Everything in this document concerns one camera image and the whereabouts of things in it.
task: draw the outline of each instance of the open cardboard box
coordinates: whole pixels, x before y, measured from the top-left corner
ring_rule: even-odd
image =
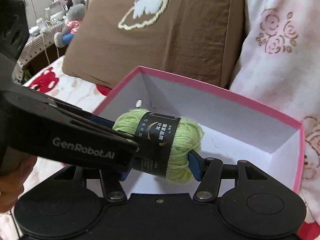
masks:
[[[298,192],[304,161],[304,131],[297,120],[228,90],[150,69],[135,68],[98,106],[94,114],[116,121],[123,113],[142,108],[154,113],[196,120],[204,130],[202,157],[236,164],[253,163],[291,190]],[[132,170],[122,186],[127,193],[194,194],[199,182],[179,185]],[[223,180],[219,195],[234,187]]]

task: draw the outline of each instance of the brown pillow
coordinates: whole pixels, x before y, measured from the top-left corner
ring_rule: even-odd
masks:
[[[71,42],[64,73],[113,88],[137,65],[224,87],[238,59],[243,0],[168,0],[155,23],[125,30],[135,0],[93,0]],[[131,12],[131,26],[154,17]]]

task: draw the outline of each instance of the human hand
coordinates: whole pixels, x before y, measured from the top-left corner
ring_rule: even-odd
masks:
[[[29,177],[37,161],[36,156],[28,155],[23,159],[17,170],[0,176],[0,213],[9,211],[23,193],[23,183]]]

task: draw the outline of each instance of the gray plush toy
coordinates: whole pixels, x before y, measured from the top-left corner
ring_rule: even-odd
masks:
[[[54,35],[54,44],[57,47],[63,48],[69,44],[81,25],[81,21],[85,14],[85,5],[82,0],[72,0],[73,6],[70,7],[67,13],[66,25],[62,29],[62,33]]]

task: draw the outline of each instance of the yarn ball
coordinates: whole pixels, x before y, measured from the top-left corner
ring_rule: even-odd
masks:
[[[125,113],[117,119],[113,129],[135,134],[141,118],[147,112],[149,111],[140,108]],[[168,181],[184,184],[193,180],[189,169],[188,153],[190,150],[200,151],[203,134],[201,127],[195,121],[185,117],[180,119],[167,166]]]

